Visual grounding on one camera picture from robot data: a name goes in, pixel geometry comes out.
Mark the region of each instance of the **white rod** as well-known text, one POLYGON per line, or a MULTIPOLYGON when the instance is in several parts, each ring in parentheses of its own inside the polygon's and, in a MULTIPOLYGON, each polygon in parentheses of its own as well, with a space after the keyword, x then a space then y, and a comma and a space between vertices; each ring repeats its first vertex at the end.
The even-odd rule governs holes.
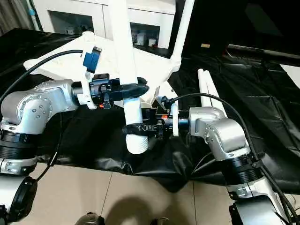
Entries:
MULTIPOLYGON (((137 83, 126 0, 110 0, 108 6, 120 84, 137 83)), ((142 123, 140 99, 128 99, 124 100, 123 103, 126 124, 142 123)), ((141 154, 148 148, 148 138, 146 136, 127 135, 126 144, 129 152, 141 154)))
POLYGON ((179 63, 181 62, 181 54, 187 36, 188 25, 191 19, 194 2, 195 0, 186 0, 184 4, 179 30, 176 37, 175 47, 174 47, 173 54, 171 56, 171 60, 175 62, 179 62, 179 63))
MULTIPOLYGON (((199 90, 200 90, 200 92, 209 94, 203 69, 198 69, 198 80, 199 80, 199 90)), ((200 99, 201 99, 201 106, 202 107, 212 106, 209 97, 201 96, 200 99)))
POLYGON ((38 22, 37 22, 37 18, 36 18, 36 13, 35 13, 35 11, 33 10, 30 1, 29 1, 29 0, 26 0, 26 3, 27 3, 27 6, 28 6, 29 15, 30 15, 30 17, 31 17, 31 19, 32 19, 32 23, 33 23, 34 29, 35 29, 35 30, 40 30, 39 27, 38 27, 38 22))
MULTIPOLYGON (((205 70, 203 75, 204 75, 204 79, 206 81, 208 93, 211 95, 214 95, 216 97, 219 97, 216 86, 211 78, 210 72, 208 70, 205 70)), ((222 102, 215 100, 213 98, 211 98, 210 100, 212 103, 212 107, 216 107, 216 108, 222 110, 224 112, 224 115, 227 117, 227 114, 226 114, 226 111, 225 111, 225 108, 224 108, 222 102)))

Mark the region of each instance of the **white pole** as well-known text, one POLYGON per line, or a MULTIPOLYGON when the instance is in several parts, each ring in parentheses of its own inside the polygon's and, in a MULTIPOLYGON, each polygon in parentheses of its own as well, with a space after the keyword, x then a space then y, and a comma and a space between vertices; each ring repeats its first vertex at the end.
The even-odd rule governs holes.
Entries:
POLYGON ((35 30, 40 30, 39 27, 38 27, 37 19, 36 19, 36 13, 35 13, 35 11, 33 10, 30 1, 29 1, 29 0, 26 0, 26 3, 27 3, 27 6, 28 6, 29 15, 30 15, 30 17, 31 17, 31 19, 32 19, 32 23, 33 23, 34 29, 35 29, 35 30))
MULTIPOLYGON (((112 25, 120 84, 137 83, 135 59, 128 20, 126 0, 109 0, 109 11, 112 25)), ((142 123, 142 110, 139 98, 124 100, 126 124, 142 123)), ((148 148, 146 136, 127 135, 127 149, 132 154, 141 154, 148 148)))
POLYGON ((181 63, 181 54, 184 46, 184 42, 186 40, 188 25, 191 19, 193 7, 195 0, 186 0, 181 16, 181 21, 179 25, 178 34, 176 37, 175 47, 173 54, 171 56, 171 60, 181 63))

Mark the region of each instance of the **tile floor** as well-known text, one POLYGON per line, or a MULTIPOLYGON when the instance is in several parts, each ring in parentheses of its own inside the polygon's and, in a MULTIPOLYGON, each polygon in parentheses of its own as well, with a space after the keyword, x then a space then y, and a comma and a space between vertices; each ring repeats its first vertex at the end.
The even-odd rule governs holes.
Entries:
MULTIPOLYGON (((38 164, 32 177, 44 167, 38 164)), ((89 211, 102 215, 107 225, 149 225, 161 217, 172 225, 231 224, 232 201, 226 188, 216 185, 189 182, 172 194, 151 178, 59 165, 38 185, 31 213, 14 225, 74 225, 89 211)))

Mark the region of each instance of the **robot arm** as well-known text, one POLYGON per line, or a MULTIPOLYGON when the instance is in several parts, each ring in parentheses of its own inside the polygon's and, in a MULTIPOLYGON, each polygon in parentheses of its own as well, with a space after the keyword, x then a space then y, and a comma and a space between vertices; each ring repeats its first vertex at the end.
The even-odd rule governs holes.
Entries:
MULTIPOLYGON (((138 81, 139 84, 120 85, 108 74, 95 75, 87 84, 90 100, 96 108, 109 109, 114 101, 147 92, 146 81, 138 81)), ((38 137, 55 114, 88 105, 82 95, 82 83, 68 79, 47 81, 6 96, 0 123, 0 217, 15 222, 29 214, 38 187, 29 176, 37 164, 38 137)))
MULTIPOLYGON (((163 138, 166 137, 164 132, 170 133, 177 121, 170 115, 156 115, 155 118, 155 124, 131 124, 125 126, 123 132, 163 138)), ((283 208, 261 173, 260 163, 253 159, 239 123, 228 119, 215 107, 192 107, 188 120, 179 118, 177 123, 180 128, 187 128, 188 124, 190 134, 203 138, 209 145, 225 178, 229 196, 236 201, 229 207, 234 225, 284 224, 277 215, 286 219, 283 208)))

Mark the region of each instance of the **table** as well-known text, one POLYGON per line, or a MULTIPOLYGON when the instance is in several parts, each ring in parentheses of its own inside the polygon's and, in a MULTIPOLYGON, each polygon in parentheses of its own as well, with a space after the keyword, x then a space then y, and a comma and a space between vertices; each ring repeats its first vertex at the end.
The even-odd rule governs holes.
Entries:
MULTIPOLYGON (((38 58, 76 37, 21 29, 0 37, 0 92, 24 72, 25 60, 38 58)), ((282 190, 299 194, 299 88, 278 64, 191 55, 183 59, 180 70, 169 79, 178 95, 199 91, 199 68, 210 71, 220 97, 240 112, 256 151, 282 190)), ((15 90, 27 90, 46 80, 42 75, 32 75, 15 90)), ((199 105, 195 98, 180 102, 183 110, 199 105)), ((234 118, 230 111, 228 117, 234 118)), ((59 124, 59 115, 47 124, 37 153, 40 162, 47 162, 51 156, 59 137, 59 124)), ((180 137, 170 137, 141 155, 132 155, 121 131, 124 125, 123 110, 118 107, 91 111, 83 106, 64 113, 65 131, 57 163, 152 177, 171 192, 178 191, 188 180, 225 184, 217 163, 199 170, 199 160, 210 151, 203 140, 192 139, 187 147, 186 132, 181 132, 180 137)))

